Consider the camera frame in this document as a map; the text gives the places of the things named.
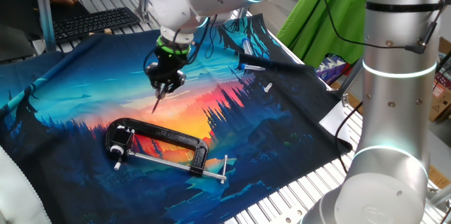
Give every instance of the metal pin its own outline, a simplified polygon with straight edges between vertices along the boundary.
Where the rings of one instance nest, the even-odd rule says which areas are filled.
[[[155,158],[155,157],[148,156],[148,155],[145,155],[145,154],[139,154],[139,153],[135,153],[135,152],[132,152],[132,151],[130,151],[130,153],[128,153],[128,154],[131,155],[131,156],[136,156],[138,158],[143,158],[143,159],[148,160],[148,161],[154,161],[154,162],[157,162],[157,163],[166,164],[168,166],[171,166],[171,167],[174,167],[174,168],[179,168],[181,170],[186,170],[186,171],[190,170],[189,166],[185,166],[185,165],[182,165],[182,164],[174,163],[172,161],[166,161],[166,160],[163,160],[163,159],[160,159],[160,158]],[[204,171],[202,173],[202,175],[206,176],[206,177],[209,177],[209,178],[215,178],[217,180],[227,180],[227,177],[224,176],[224,175],[218,175],[218,174],[211,173],[211,172],[208,172],[208,171]]]
[[[223,177],[226,176],[226,166],[227,166],[227,154],[224,156],[224,168],[223,168]]]

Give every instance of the robotic arm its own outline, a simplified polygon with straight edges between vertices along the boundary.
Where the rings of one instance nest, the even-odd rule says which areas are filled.
[[[162,25],[157,64],[145,68],[157,96],[182,83],[197,27],[260,0],[153,0]],[[428,182],[426,133],[438,53],[440,0],[367,0],[362,138],[343,184],[302,224],[417,224]]]

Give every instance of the pine tree silhouette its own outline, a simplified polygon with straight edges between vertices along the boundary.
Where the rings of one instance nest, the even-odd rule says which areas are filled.
[[[156,143],[155,139],[150,139],[152,141],[152,144],[154,145],[155,152],[160,156],[160,158],[163,158],[163,152],[161,151],[160,146]]]

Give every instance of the blue fabric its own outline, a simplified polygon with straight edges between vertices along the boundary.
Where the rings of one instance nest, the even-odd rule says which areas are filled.
[[[53,223],[220,223],[336,158],[333,137],[319,121],[338,100],[312,67],[236,70],[244,37],[255,56],[292,63],[260,15],[211,35],[213,42],[207,38],[196,61],[181,69],[186,83],[154,114],[142,64],[158,31],[94,35],[2,108],[0,145]],[[222,185],[133,157],[114,170],[104,133],[124,117],[203,139],[206,170],[222,173],[227,154],[228,180]],[[143,137],[132,150],[181,164],[192,158],[191,151]]]

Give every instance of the cardboard box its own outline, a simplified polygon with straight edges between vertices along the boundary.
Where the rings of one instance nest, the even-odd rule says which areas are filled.
[[[439,119],[451,106],[451,89],[446,88],[438,83],[432,93],[431,111],[429,112],[429,120],[431,122]]]
[[[441,37],[438,51],[441,57],[444,57],[445,54],[451,51],[451,42]],[[449,109],[451,106],[451,74],[445,72],[445,69],[448,69],[450,66],[451,60],[435,75],[434,86],[436,85],[436,87],[433,89],[431,111],[429,112],[429,120],[431,122],[436,121],[444,114],[449,115],[449,111],[451,111]]]

